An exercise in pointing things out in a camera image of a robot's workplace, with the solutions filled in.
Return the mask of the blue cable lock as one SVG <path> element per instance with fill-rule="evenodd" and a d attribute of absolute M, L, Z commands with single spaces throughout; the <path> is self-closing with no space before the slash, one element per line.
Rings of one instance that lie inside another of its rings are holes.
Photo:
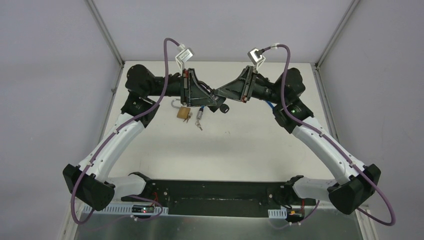
<path fill-rule="evenodd" d="M 265 102 L 269 105 L 269 107 L 271 108 L 271 109 L 273 109 L 275 106 L 273 105 L 273 103 L 272 102 L 270 102 L 270 101 L 267 101 L 267 100 L 265 100 Z M 204 113 L 204 109 L 205 109 L 205 106 L 201 106 L 200 108 L 199 108 L 199 110 L 198 110 L 198 112 L 197 112 L 197 115 L 196 115 L 196 120 L 201 120 L 202 119 L 202 117 L 203 117 L 203 113 Z"/>

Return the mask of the small silver key bunch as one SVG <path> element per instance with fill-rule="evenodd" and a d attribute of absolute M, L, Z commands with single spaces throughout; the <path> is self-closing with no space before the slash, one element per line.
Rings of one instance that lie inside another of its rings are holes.
<path fill-rule="evenodd" d="M 193 115 L 193 113 L 192 113 L 192 112 L 190 112 L 190 113 L 186 116 L 186 118 L 183 120 L 183 122 L 188 123 L 188 122 L 189 122 L 189 120 L 191 119 L 192 115 Z"/>

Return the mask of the brass padlock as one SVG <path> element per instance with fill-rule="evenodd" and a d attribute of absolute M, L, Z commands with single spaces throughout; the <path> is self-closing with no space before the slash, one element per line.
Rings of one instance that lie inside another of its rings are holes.
<path fill-rule="evenodd" d="M 175 102 L 176 101 L 180 101 L 180 99 L 173 99 L 172 101 L 171 101 L 171 106 L 173 107 L 173 108 L 175 108 L 175 109 L 178 109 L 178 112 L 177 112 L 177 114 L 176 114 L 176 117 L 178 118 L 178 119 L 182 119 L 182 120 L 184 120 L 186 117 L 187 117 L 187 115 L 189 114 L 189 113 L 191 113 L 191 109 L 189 108 L 189 107 L 186 107 L 186 106 L 176 106 L 175 105 Z"/>

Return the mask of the black headed key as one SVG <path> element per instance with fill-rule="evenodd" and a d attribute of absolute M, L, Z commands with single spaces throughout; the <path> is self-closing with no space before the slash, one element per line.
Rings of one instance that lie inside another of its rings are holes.
<path fill-rule="evenodd" d="M 223 114 L 227 114 L 229 112 L 229 110 L 230 110 L 230 107 L 227 104 L 223 103 L 223 104 L 220 105 L 219 110 Z"/>

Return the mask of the cable lock silver keys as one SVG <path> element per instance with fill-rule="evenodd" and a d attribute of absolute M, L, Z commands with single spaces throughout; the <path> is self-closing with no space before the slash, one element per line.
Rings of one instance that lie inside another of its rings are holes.
<path fill-rule="evenodd" d="M 201 124 L 200 124 L 200 121 L 199 120 L 196 120 L 195 121 L 195 125 L 201 130 L 201 131 L 203 131 L 203 129 L 202 129 L 202 126 L 201 126 Z"/>

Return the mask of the small black padlock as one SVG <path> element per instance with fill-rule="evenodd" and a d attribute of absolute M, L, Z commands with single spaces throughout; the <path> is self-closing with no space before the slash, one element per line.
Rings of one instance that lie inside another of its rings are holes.
<path fill-rule="evenodd" d="M 220 109 L 220 107 L 224 104 L 225 99 L 221 96 L 217 96 L 214 94 L 214 89 L 212 89 L 209 85 L 204 83 L 203 81 L 199 82 L 199 85 L 208 93 L 209 98 L 212 100 L 214 105 L 209 105 L 208 108 L 215 113 Z"/>

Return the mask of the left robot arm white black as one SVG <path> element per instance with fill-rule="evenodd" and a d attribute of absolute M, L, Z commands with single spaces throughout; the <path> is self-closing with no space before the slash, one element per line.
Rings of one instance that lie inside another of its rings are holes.
<path fill-rule="evenodd" d="M 113 127 L 85 159 L 63 170 L 71 201 L 79 199 L 96 211 L 103 210 L 112 200 L 139 195 L 146 186 L 148 179 L 140 173 L 124 177 L 109 174 L 128 145 L 155 117 L 160 105 L 151 96 L 180 97 L 183 106 L 210 107 L 213 111 L 224 102 L 197 79 L 193 68 L 160 77 L 136 64 L 129 68 L 126 77 L 128 97 Z"/>

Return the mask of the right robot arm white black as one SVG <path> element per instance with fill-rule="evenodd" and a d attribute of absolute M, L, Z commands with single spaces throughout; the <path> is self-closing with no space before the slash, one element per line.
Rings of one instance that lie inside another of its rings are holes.
<path fill-rule="evenodd" d="M 296 68 L 284 70 L 272 83 L 253 66 L 247 66 L 235 80 L 213 89 L 212 95 L 243 103 L 250 98 L 273 103 L 278 125 L 303 142 L 333 176 L 324 180 L 298 175 L 288 181 L 286 188 L 298 198 L 329 202 L 341 213 L 351 214 L 377 192 L 381 170 L 358 160 L 324 130 L 300 99 L 305 89 Z"/>

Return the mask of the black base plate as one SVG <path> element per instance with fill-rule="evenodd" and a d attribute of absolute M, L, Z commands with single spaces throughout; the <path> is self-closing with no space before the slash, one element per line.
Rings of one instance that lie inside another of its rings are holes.
<path fill-rule="evenodd" d="M 313 208 L 317 201 L 300 198 L 286 182 L 151 179 L 140 198 L 157 200 L 169 215 L 266 218 L 281 207 Z"/>

